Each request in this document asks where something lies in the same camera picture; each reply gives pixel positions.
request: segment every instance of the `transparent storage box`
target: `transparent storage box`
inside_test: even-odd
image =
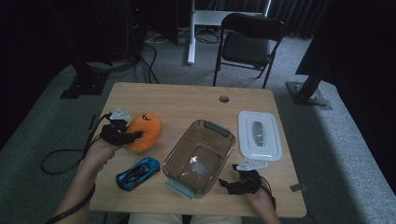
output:
[[[208,193],[230,156],[235,137],[218,124],[196,120],[163,162],[166,183],[192,199]]]

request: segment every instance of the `cable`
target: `cable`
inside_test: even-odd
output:
[[[317,221],[314,219],[314,217],[312,217],[312,215],[311,215],[308,211],[306,211],[306,213],[307,213],[308,216],[312,219],[312,221],[313,221],[315,224],[317,224]]]
[[[87,202],[90,201],[90,199],[92,198],[93,194],[95,193],[95,184],[93,184],[91,191],[88,193],[87,197],[84,198],[84,200],[82,200],[81,203],[76,204],[74,207],[70,208],[69,210],[59,214],[56,217],[51,218],[50,220],[48,220],[46,222],[46,224],[50,224],[50,223],[56,223],[61,219],[64,219],[65,217],[68,217],[72,214],[74,214],[75,212],[77,212],[80,208],[82,208]]]
[[[265,188],[263,185],[260,185],[260,187],[271,197],[271,201],[272,201],[272,204],[274,206],[274,209],[276,209],[276,198],[272,195],[272,190],[271,190],[270,183],[264,177],[260,176],[260,178],[265,181],[265,183],[267,184],[268,189]]]
[[[145,40],[145,43],[150,43],[150,44],[161,44],[161,43],[165,43],[166,41],[168,41],[168,39],[164,38],[161,42],[151,42],[151,40],[156,39],[157,37],[163,37],[162,35],[155,35],[150,37],[149,39]]]
[[[107,223],[107,216],[108,216],[108,212],[105,212],[105,217],[103,218],[103,223]]]
[[[126,26],[126,43],[125,43],[125,50],[123,53],[123,57],[125,58],[126,52],[128,51],[129,48],[129,24],[128,24],[128,18],[125,16],[125,26]]]
[[[205,44],[218,44],[219,43],[220,36],[217,33],[208,33],[208,34],[201,34],[201,35],[213,35],[216,38],[216,40],[210,41],[210,40],[203,39],[201,37],[196,36],[195,39],[201,43],[205,43]]]
[[[128,71],[131,68],[134,68],[136,66],[136,59],[135,58],[130,58],[129,61],[127,63],[123,63],[121,65],[118,66],[112,66],[109,68],[99,68],[99,67],[95,67],[92,65],[89,65],[89,67],[91,68],[91,70],[93,72],[96,73],[114,73],[114,72],[122,72],[122,71]]]
[[[157,82],[157,84],[160,84],[160,81],[159,81],[158,78],[155,76],[154,71],[152,71],[152,66],[154,65],[154,63],[155,63],[155,61],[156,61],[156,59],[157,59],[157,50],[156,50],[154,47],[152,47],[151,45],[149,45],[149,44],[146,44],[146,43],[145,43],[145,46],[147,46],[147,47],[149,47],[149,48],[151,48],[151,49],[154,50],[154,57],[153,57],[152,62],[151,62],[150,65],[146,62],[146,60],[145,60],[143,57],[141,57],[143,63],[145,63],[146,66],[148,67],[148,82],[149,82],[149,83],[152,83],[152,81],[151,81],[151,74],[152,74],[153,77],[155,78],[155,81]]]
[[[55,153],[57,153],[57,152],[67,152],[67,151],[82,152],[83,149],[58,149],[58,150],[51,151],[49,154],[47,154],[47,156],[44,157],[43,161],[41,162],[41,171],[43,171],[43,172],[44,172],[45,174],[47,174],[47,175],[61,175],[61,174],[64,174],[64,173],[66,173],[66,172],[72,170],[73,168],[75,168],[75,167],[81,162],[82,159],[79,159],[79,160],[76,161],[76,163],[74,163],[73,165],[71,165],[71,166],[69,166],[68,168],[66,168],[66,169],[64,169],[64,170],[62,170],[62,171],[59,171],[59,172],[52,172],[52,171],[49,171],[49,170],[47,170],[47,169],[45,168],[45,166],[44,166],[44,163],[46,162],[46,160],[47,160],[52,154],[55,154]]]
[[[83,157],[85,155],[85,152],[88,150],[88,148],[91,146],[91,140],[92,137],[94,135],[94,133],[96,132],[97,127],[99,126],[100,122],[102,122],[102,120],[105,118],[106,116],[102,116],[101,118],[99,118],[99,120],[96,122],[95,127],[93,128],[92,133],[90,134],[86,146],[84,147],[84,149],[57,149],[57,150],[53,150],[51,152],[49,152],[41,161],[40,167],[41,167],[41,171],[43,171],[45,174],[47,175],[61,175],[64,174],[70,170],[72,170],[73,168],[75,168],[77,165],[80,164],[80,162],[82,161],[82,158],[78,159],[78,161],[76,161],[73,165],[65,168],[62,171],[58,171],[58,172],[54,172],[54,171],[50,171],[45,167],[45,163],[47,161],[47,159],[49,159],[52,155],[54,155],[55,153],[59,153],[59,152],[83,152]]]

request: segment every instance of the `orange plush toy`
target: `orange plush toy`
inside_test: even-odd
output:
[[[128,144],[125,148],[131,152],[144,152],[155,145],[163,132],[163,123],[160,118],[153,113],[141,113],[136,115],[130,122],[126,133],[143,131],[140,138]]]

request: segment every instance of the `desk leg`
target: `desk leg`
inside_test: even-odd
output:
[[[190,36],[190,47],[189,47],[189,64],[194,64],[195,60],[195,1],[191,0],[191,36]]]

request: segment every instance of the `container lid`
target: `container lid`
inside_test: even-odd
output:
[[[238,116],[239,146],[246,158],[278,161],[282,158],[276,118],[270,113],[241,111]]]

